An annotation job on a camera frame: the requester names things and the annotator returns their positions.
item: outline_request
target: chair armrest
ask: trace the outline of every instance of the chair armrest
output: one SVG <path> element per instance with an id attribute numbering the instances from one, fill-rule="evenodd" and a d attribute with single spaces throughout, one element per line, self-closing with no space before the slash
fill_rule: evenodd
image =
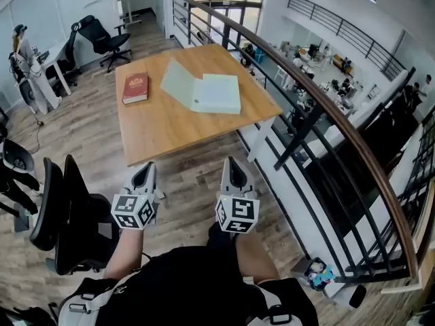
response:
<path id="1" fill-rule="evenodd" d="M 120 25 L 118 25 L 118 26 L 115 26 L 115 29 L 117 29 L 118 30 L 118 34 L 119 35 L 121 35 L 122 33 L 121 33 L 121 28 L 122 27 L 124 27 L 125 28 L 125 24 L 120 24 Z"/>

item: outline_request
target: wooden floor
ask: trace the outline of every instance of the wooden floor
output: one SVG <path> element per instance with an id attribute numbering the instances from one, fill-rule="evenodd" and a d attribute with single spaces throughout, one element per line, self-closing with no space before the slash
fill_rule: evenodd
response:
<path id="1" fill-rule="evenodd" d="M 134 59 L 179 47 L 174 39 L 164 39 L 151 14 L 144 15 L 143 24 L 132 26 L 130 31 Z M 78 87 L 71 89 L 73 94 L 64 98 L 56 111 L 40 117 L 46 125 L 39 132 L 41 147 L 33 154 L 37 178 L 44 182 L 43 157 L 51 158 L 63 168 L 70 153 L 89 191 L 111 200 L 127 172 L 116 111 L 114 72 L 106 74 L 100 68 L 87 71 L 78 78 Z M 27 107 L 14 110 L 8 128 L 11 139 L 29 151 L 36 150 L 37 126 Z M 215 193 L 223 161 L 228 155 L 246 159 L 246 151 L 235 133 L 155 161 L 158 184 L 167 198 L 159 208 L 158 224 L 145 231 L 145 252 L 157 255 L 174 247 L 205 244 L 207 230 L 214 221 Z M 257 231 L 282 277 L 289 276 L 290 268 L 302 257 L 300 247 L 260 173 L 252 164 L 249 168 L 256 178 L 261 204 Z M 85 276 L 99 276 L 95 273 L 57 276 L 49 272 L 45 258 L 54 257 L 54 253 L 37 250 L 29 242 L 28 232 L 15 234 L 12 228 L 12 216 L 0 213 L 0 306 L 45 308 L 48 302 L 59 303 L 69 295 Z M 379 294 L 382 287 L 397 284 L 369 285 L 368 297 L 355 311 L 334 305 L 321 293 L 308 289 L 306 292 L 315 304 L 320 325 L 404 325 L 419 294 Z"/>

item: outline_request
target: wooden table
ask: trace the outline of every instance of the wooden table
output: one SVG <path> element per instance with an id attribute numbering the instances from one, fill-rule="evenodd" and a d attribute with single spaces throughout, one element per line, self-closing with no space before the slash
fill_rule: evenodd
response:
<path id="1" fill-rule="evenodd" d="M 204 73 L 236 75 L 239 78 L 240 115 L 193 112 L 161 90 L 160 83 L 171 57 L 197 78 L 202 78 Z M 148 100 L 124 105 L 122 93 L 126 76 L 144 71 L 150 77 Z M 222 46 L 215 44 L 171 50 L 116 68 L 116 97 L 128 166 L 265 121 L 251 147 L 248 156 L 251 162 L 270 132 L 275 116 L 282 113 L 246 69 Z"/>

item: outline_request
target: book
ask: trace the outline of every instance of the book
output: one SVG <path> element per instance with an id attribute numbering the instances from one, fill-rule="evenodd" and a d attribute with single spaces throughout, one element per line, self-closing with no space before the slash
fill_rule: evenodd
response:
<path id="1" fill-rule="evenodd" d="M 124 104 L 146 101 L 148 99 L 148 74 L 133 73 L 125 79 L 124 94 L 122 102 Z"/>
<path id="2" fill-rule="evenodd" d="M 160 88 L 195 112 L 237 115 L 241 111 L 237 76 L 206 73 L 197 79 L 174 58 Z"/>

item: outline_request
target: harness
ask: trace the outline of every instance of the harness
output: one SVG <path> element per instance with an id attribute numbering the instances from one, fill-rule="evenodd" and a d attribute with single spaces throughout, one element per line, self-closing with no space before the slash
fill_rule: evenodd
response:
<path id="1" fill-rule="evenodd" d="M 81 295 L 75 295 L 67 300 L 60 311 L 59 326 L 94 326 L 97 323 L 100 308 L 108 303 L 110 297 L 114 293 L 120 292 L 120 289 L 122 289 L 122 287 L 120 287 L 121 285 L 138 272 L 134 272 L 124 277 L 113 287 L 113 289 L 99 295 L 83 293 Z M 244 278 L 243 281 L 248 285 L 254 285 L 252 278 Z M 302 326 L 302 323 L 296 316 L 289 315 L 284 311 L 284 307 L 281 305 L 281 300 L 275 294 L 262 289 L 259 286 L 256 286 L 256 288 L 261 291 L 266 300 L 269 316 L 263 320 L 256 317 L 251 320 L 247 326 Z"/>

